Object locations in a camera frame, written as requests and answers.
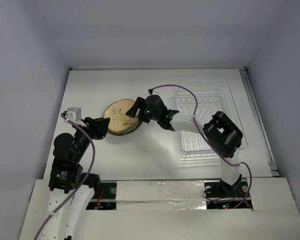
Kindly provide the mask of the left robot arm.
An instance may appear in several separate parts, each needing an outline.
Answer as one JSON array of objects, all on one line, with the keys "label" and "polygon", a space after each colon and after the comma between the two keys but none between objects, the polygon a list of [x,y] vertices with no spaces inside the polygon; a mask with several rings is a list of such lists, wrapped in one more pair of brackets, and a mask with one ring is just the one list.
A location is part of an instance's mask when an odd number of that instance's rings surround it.
[{"label": "left robot arm", "polygon": [[88,147],[92,147],[92,157],[96,157],[94,141],[105,138],[110,118],[81,119],[71,110],[60,116],[76,132],[61,133],[53,142],[48,215],[35,234],[36,240],[75,239],[84,211],[101,191],[99,175],[93,174],[91,168],[84,172],[80,161]]}]

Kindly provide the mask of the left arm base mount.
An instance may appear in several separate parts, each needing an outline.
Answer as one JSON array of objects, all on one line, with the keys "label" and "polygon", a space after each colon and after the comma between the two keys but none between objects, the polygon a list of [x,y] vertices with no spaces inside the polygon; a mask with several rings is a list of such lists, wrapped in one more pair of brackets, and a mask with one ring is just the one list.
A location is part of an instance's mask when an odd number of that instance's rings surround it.
[{"label": "left arm base mount", "polygon": [[86,210],[116,210],[117,208],[117,182],[102,181],[100,190],[89,201]]}]

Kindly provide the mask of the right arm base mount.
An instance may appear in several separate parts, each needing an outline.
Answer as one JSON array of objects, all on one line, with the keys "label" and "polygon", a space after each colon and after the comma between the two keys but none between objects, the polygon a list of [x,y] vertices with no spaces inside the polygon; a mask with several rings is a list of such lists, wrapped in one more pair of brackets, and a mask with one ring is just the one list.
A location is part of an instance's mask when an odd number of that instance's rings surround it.
[{"label": "right arm base mount", "polygon": [[237,181],[234,187],[227,187],[221,180],[204,182],[202,197],[208,210],[253,209],[246,178]]}]

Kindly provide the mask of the white blue patterned plate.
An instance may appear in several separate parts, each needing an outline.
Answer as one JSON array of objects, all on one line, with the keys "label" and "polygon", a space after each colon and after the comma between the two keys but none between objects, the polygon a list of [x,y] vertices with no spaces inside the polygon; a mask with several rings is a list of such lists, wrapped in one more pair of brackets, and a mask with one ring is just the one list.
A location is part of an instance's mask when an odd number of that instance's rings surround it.
[{"label": "white blue patterned plate", "polygon": [[119,117],[110,121],[108,132],[115,136],[124,136],[136,131],[141,124],[137,118]]}]

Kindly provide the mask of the green plate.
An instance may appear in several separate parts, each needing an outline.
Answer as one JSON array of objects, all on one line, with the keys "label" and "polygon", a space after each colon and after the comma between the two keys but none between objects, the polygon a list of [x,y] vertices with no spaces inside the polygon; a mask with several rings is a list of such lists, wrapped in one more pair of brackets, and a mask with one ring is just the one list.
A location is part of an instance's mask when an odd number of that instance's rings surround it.
[{"label": "green plate", "polygon": [[107,107],[104,109],[104,111],[103,111],[103,113],[102,113],[102,117],[103,117],[103,118],[106,117],[106,114],[107,114],[107,111],[109,110],[109,108],[110,108],[110,105],[107,106]]}]

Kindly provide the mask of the beige floral plate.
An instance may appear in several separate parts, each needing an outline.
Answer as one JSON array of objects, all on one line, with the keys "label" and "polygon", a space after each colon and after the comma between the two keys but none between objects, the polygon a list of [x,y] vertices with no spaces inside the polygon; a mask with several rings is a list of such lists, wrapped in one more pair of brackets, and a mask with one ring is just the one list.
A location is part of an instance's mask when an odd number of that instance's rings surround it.
[{"label": "beige floral plate", "polygon": [[122,136],[136,131],[141,121],[126,115],[135,101],[132,99],[121,99],[109,105],[103,112],[103,118],[110,118],[108,132],[116,136]]}]

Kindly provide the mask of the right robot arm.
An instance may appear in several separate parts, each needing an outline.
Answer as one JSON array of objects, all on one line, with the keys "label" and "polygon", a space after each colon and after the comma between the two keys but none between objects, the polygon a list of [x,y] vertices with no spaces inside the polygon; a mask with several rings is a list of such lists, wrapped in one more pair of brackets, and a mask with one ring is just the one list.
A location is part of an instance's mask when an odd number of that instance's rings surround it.
[{"label": "right robot arm", "polygon": [[153,120],[164,130],[201,135],[220,158],[221,192],[232,196],[238,191],[242,180],[238,151],[243,133],[224,112],[217,111],[212,116],[199,119],[194,113],[184,114],[169,109],[158,95],[150,95],[145,99],[138,97],[126,115],[144,123]]}]

